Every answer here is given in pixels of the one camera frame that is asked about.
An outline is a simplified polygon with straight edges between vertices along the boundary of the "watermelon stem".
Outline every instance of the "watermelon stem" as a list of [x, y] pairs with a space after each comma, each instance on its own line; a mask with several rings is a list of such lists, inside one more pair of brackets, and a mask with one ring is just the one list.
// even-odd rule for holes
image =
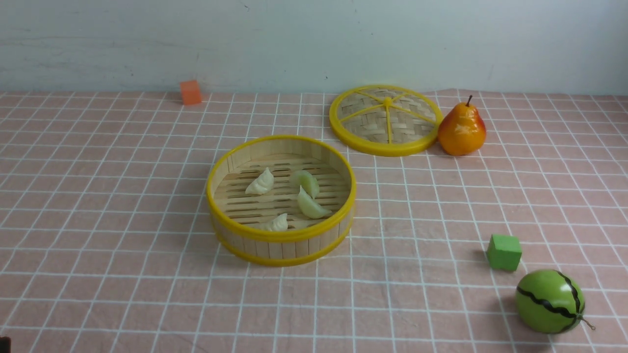
[[592, 329], [593, 331], [595, 331], [595, 326], [591, 325], [591, 323], [589, 321], [587, 321], [586, 318], [581, 317], [580, 320], [584, 321], [585, 324], [587, 324], [589, 326], [590, 329]]

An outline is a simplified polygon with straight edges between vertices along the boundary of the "white wall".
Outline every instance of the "white wall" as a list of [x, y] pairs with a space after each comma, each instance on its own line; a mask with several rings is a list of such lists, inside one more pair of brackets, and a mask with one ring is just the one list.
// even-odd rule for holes
[[628, 94], [627, 0], [0, 0], [0, 90]]

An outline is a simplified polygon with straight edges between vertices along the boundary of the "bamboo steamer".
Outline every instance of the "bamboo steamer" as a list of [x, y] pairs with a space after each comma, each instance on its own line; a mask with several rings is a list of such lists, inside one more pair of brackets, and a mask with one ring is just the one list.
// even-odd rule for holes
[[437, 140], [443, 114], [426, 96], [390, 85], [368, 85], [339, 95], [329, 110], [332, 130], [347, 146], [370, 155], [419, 153]]
[[[273, 189], [246, 195], [247, 186], [268, 167]], [[290, 175], [307, 170], [320, 185], [316, 201], [332, 211], [309, 219], [296, 201], [298, 187]], [[265, 266], [294, 266], [316, 260], [335, 249], [354, 219], [356, 182], [347, 160], [331, 146], [301, 136], [267, 136], [246, 142], [223, 156], [207, 182], [210, 219], [217, 239], [236, 256]], [[288, 214], [285, 232], [252, 227]]]

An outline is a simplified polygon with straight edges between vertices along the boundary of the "white dumpling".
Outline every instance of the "white dumpling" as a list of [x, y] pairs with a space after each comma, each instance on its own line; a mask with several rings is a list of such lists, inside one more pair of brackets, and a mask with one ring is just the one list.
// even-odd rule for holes
[[288, 230], [288, 214], [280, 214], [275, 219], [259, 225], [263, 231], [285, 232]]
[[269, 192], [273, 188], [274, 176], [271, 171], [266, 167], [263, 173], [261, 173], [253, 182], [246, 188], [244, 193], [253, 195], [263, 195]]

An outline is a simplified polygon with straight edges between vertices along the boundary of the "dumpling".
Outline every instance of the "dumpling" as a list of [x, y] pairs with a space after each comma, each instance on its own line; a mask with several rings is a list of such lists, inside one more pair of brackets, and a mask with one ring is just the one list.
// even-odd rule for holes
[[320, 191], [320, 187], [318, 186], [318, 180], [307, 170], [299, 170], [294, 172], [290, 176], [290, 183], [292, 186], [297, 187], [301, 185], [305, 192], [308, 193], [312, 198], [316, 198]]
[[275, 219], [258, 225], [263, 231], [285, 232], [288, 230], [288, 214], [280, 214]]
[[244, 193], [253, 195], [264, 195], [273, 188], [274, 176], [271, 171], [266, 167], [263, 173], [261, 173], [253, 182], [246, 188]]
[[311, 219], [319, 219], [324, 217], [332, 211], [323, 208], [319, 205], [313, 198], [311, 198], [307, 192], [303, 189], [303, 187], [299, 187], [299, 195], [296, 196], [296, 202], [299, 205], [299, 209], [301, 212]]

